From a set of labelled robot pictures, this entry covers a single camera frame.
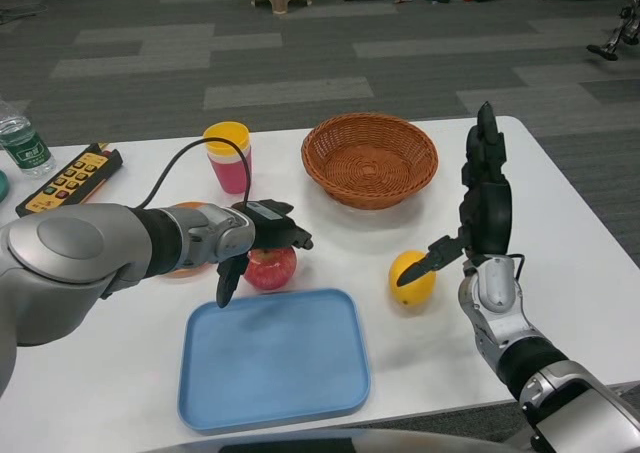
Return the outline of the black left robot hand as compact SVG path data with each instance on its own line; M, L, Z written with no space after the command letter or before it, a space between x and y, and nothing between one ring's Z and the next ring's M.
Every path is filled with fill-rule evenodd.
M236 223L222 236L216 303L231 301L239 280L263 290L284 286L297 267L295 249L313 247L312 235L288 216L293 206L272 199L231 206Z

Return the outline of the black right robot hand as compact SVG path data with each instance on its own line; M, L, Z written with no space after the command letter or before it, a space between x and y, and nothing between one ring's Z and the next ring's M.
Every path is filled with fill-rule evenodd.
M504 134L490 103L478 111L477 123L467 135L466 162L461 169L467 188L459 207L460 227L455 238L448 235L428 247L427 254L407 267L396 281L401 287L459 257L504 255L512 229L512 191L502 172L506 163Z

